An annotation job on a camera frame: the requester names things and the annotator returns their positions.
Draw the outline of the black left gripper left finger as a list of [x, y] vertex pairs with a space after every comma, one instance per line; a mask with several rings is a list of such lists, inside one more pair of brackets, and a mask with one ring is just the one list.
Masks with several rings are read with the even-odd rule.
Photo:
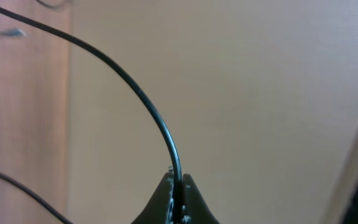
[[132, 224], [169, 224], [173, 222], [173, 174], [167, 172], [147, 205]]

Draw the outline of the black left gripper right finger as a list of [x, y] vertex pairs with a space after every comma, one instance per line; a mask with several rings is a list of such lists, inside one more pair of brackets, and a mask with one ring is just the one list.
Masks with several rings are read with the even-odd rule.
[[190, 174], [183, 175], [182, 200], [181, 222], [183, 224], [219, 224]]

